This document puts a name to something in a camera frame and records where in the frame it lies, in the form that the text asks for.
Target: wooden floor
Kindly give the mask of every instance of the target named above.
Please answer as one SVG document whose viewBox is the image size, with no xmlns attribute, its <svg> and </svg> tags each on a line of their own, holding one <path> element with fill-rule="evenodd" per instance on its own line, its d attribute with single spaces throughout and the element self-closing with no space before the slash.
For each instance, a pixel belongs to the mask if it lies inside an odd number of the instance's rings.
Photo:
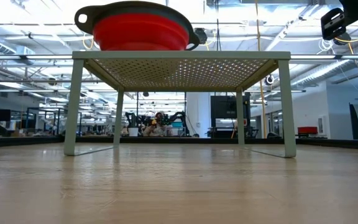
<svg viewBox="0 0 358 224">
<path fill-rule="evenodd" d="M 358 224 L 358 150 L 298 146 L 282 159 L 123 144 L 65 157 L 62 147 L 0 148 L 0 223 Z"/>
</svg>

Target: perforated metal table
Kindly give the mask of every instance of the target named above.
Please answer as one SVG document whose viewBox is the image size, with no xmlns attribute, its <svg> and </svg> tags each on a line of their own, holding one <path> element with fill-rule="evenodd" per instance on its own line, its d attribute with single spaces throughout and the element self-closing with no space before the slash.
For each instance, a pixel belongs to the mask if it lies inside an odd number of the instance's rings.
<svg viewBox="0 0 358 224">
<path fill-rule="evenodd" d="M 125 91 L 231 91 L 236 92 L 237 114 L 242 111 L 242 92 L 279 68 L 282 94 L 285 154 L 295 157 L 289 52 L 217 51 L 111 51 L 74 52 L 68 104 L 65 154 L 75 153 L 76 122 L 83 68 L 118 91 L 114 147 L 119 146 Z M 238 123 L 244 122 L 238 116 Z M 244 130 L 239 128 L 239 136 Z M 244 146 L 244 138 L 239 145 Z"/>
</svg>

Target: shelf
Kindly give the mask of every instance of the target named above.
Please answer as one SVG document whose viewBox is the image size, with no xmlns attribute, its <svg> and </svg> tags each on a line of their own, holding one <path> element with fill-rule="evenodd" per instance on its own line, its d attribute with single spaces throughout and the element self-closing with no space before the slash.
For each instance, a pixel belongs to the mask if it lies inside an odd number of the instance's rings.
<svg viewBox="0 0 358 224">
<path fill-rule="evenodd" d="M 74 52 L 84 67 L 124 91 L 246 90 L 290 60 L 289 52 Z"/>
</svg>

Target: wall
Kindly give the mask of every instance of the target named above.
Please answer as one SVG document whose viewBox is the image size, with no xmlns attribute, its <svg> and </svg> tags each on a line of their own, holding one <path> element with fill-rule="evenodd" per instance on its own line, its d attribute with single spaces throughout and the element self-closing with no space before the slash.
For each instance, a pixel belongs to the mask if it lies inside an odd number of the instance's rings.
<svg viewBox="0 0 358 224">
<path fill-rule="evenodd" d="M 317 87 L 305 88 L 305 90 L 306 93 L 292 94 L 295 134 L 298 134 L 297 127 L 300 126 L 317 127 L 318 118 L 325 116 L 327 129 L 326 135 L 330 138 L 326 83 L 322 82 Z M 268 105 L 265 107 L 265 113 L 271 113 L 281 109 L 282 106 L 280 101 L 268 101 Z M 260 116 L 261 114 L 261 106 L 251 109 L 251 117 Z"/>
<path fill-rule="evenodd" d="M 211 126 L 211 94 L 187 93 L 186 94 L 186 119 L 190 135 L 199 134 L 200 138 L 206 138 Z"/>
<path fill-rule="evenodd" d="M 0 97 L 0 109 L 26 111 L 28 107 L 39 107 L 39 101 L 29 96 L 19 96 L 18 93 L 7 93 L 8 97 Z"/>
<path fill-rule="evenodd" d="M 358 78 L 338 85 L 327 84 L 332 139 L 353 139 L 349 103 L 358 104 L 356 88 L 358 89 Z"/>
</svg>

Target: white pillar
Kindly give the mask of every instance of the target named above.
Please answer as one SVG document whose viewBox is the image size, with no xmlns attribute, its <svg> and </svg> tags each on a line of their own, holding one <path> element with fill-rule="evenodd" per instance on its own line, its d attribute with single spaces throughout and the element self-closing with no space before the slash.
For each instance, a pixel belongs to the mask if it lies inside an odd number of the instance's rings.
<svg viewBox="0 0 358 224">
<path fill-rule="evenodd" d="M 119 147 L 119 141 L 121 138 L 121 118 L 122 118 L 122 106 L 124 104 L 124 90 L 118 89 L 117 96 L 117 110 L 116 110 L 116 122 L 114 124 L 114 148 Z"/>
<path fill-rule="evenodd" d="M 75 156 L 75 139 L 77 129 L 78 108 L 80 105 L 80 92 L 84 60 L 75 59 L 71 75 L 70 97 L 68 101 L 68 116 L 66 121 L 64 153 Z"/>
<path fill-rule="evenodd" d="M 207 92 L 187 93 L 186 100 L 186 116 L 188 118 L 186 124 L 190 135 L 199 134 L 200 138 L 206 138 L 208 128 L 211 126 L 210 94 Z"/>
<path fill-rule="evenodd" d="M 291 158 L 296 156 L 296 144 L 293 122 L 290 67 L 287 60 L 278 61 L 278 72 L 280 75 L 281 102 L 283 109 L 285 157 Z"/>
</svg>

